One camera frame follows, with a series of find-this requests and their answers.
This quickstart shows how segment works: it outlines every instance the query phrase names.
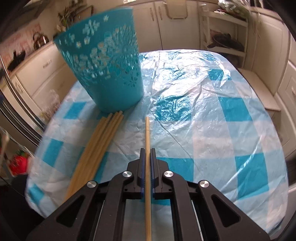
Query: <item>metal screw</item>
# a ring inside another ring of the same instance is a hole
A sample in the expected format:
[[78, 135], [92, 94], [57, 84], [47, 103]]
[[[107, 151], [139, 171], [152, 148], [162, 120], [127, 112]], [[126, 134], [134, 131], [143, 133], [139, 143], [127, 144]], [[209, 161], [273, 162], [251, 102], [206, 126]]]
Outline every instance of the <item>metal screw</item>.
[[88, 188], [94, 188], [96, 186], [96, 182], [95, 181], [89, 181], [88, 183], [87, 183], [87, 187]]
[[203, 181], [200, 182], [200, 186], [202, 188], [207, 188], [209, 185], [210, 185], [209, 182], [206, 181], [206, 180], [203, 180]]
[[130, 171], [125, 171], [125, 172], [122, 173], [122, 175], [123, 175], [124, 177], [130, 177], [130, 176], [132, 175], [132, 172], [130, 172]]
[[172, 177], [173, 175], [174, 175], [174, 173], [172, 171], [165, 171], [164, 172], [165, 177]]

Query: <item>plastic wrap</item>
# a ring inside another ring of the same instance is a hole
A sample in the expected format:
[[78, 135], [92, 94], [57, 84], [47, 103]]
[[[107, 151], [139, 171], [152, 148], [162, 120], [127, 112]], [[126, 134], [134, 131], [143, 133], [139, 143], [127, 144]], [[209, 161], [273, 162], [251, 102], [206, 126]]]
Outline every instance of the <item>plastic wrap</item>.
[[[140, 55], [144, 97], [124, 112], [95, 180], [127, 168], [145, 147], [145, 116], [157, 158], [186, 180], [210, 181], [267, 232], [285, 216], [288, 180], [281, 143], [260, 100], [221, 55], [200, 50]], [[105, 114], [76, 83], [47, 126], [27, 182], [43, 216], [63, 203], [80, 155]], [[152, 200], [153, 241], [171, 241], [170, 201]], [[128, 200], [123, 240], [145, 240], [144, 202]]]
[[219, 0], [218, 5], [227, 12], [244, 19], [250, 15], [250, 5], [247, 0]]

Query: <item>table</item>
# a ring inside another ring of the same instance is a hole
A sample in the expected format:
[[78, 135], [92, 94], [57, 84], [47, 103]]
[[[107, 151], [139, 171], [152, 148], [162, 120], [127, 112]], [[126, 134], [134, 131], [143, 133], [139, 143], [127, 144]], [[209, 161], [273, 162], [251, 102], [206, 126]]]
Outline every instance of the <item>table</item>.
[[[210, 181], [266, 232], [285, 216], [287, 168], [260, 100], [221, 55], [201, 50], [140, 55], [144, 97], [124, 112], [95, 180], [126, 170], [145, 147], [145, 116], [157, 158], [186, 180]], [[29, 175], [26, 198], [47, 217], [62, 204], [100, 112], [77, 82], [51, 119]], [[144, 240], [144, 203], [128, 200], [123, 240]], [[152, 200], [153, 240], [172, 240], [169, 201]]]

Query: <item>kitchen cabinet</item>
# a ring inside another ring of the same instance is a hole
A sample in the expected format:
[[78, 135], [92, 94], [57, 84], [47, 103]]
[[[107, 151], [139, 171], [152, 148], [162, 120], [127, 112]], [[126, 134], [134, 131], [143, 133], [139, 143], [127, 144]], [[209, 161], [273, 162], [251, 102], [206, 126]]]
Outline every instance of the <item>kitchen cabinet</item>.
[[60, 100], [63, 100], [76, 81], [77, 79], [71, 69], [67, 64], [64, 64], [42, 84], [34, 93], [32, 99], [38, 103], [41, 109], [51, 106], [50, 91], [54, 90]]
[[[13, 84], [17, 81], [16, 80], [16, 76], [12, 76], [11, 80], [13, 82]], [[23, 108], [20, 106], [20, 104], [18, 103], [18, 101], [15, 99], [14, 95], [12, 94], [12, 92], [10, 91], [10, 89], [8, 88], [8, 86], [6, 84], [1, 84], [0, 89], [3, 93], [3, 95], [5, 96], [5, 98], [8, 100], [8, 102], [10, 103], [10, 105], [12, 106], [12, 108], [20, 115], [20, 117], [34, 130], [39, 131], [40, 129], [37, 127], [37, 125], [31, 120], [31, 118], [27, 115], [27, 113], [23, 110]], [[33, 110], [33, 112], [38, 116], [41, 112], [41, 110], [36, 106], [36, 104], [33, 103], [33, 101], [28, 101], [28, 99], [26, 99], [26, 103], [29, 106], [29, 108], [31, 108]]]
[[278, 93], [296, 123], [296, 67], [290, 61], [288, 61]]
[[18, 79], [30, 96], [47, 80], [65, 61], [55, 44], [45, 45], [34, 58], [30, 58], [16, 73]]
[[252, 71], [265, 83], [272, 94], [279, 87], [289, 50], [289, 30], [273, 17], [258, 15], [258, 34]]
[[281, 111], [272, 117], [275, 129], [279, 135], [285, 158], [296, 150], [296, 128], [284, 102], [278, 93], [274, 95]]
[[[62, 101], [77, 81], [53, 42], [49, 42], [28, 56], [10, 74], [10, 79], [23, 101], [38, 117], [43, 115], [43, 109], [48, 111], [48, 108], [52, 107], [51, 90], [54, 90]], [[42, 134], [5, 82], [0, 84], [0, 89], [22, 119]]]
[[186, 1], [188, 17], [170, 19], [162, 1], [155, 2], [163, 50], [200, 49], [200, 25], [197, 2]]
[[153, 2], [133, 7], [139, 52], [162, 50], [158, 22]]

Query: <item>red object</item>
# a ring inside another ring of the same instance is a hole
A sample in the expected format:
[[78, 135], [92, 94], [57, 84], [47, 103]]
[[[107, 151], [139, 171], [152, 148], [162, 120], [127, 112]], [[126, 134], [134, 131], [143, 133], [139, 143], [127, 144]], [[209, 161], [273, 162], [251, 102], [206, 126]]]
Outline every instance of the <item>red object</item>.
[[9, 169], [12, 175], [25, 174], [27, 172], [28, 158], [27, 153], [22, 152], [14, 155], [13, 159], [9, 163]]

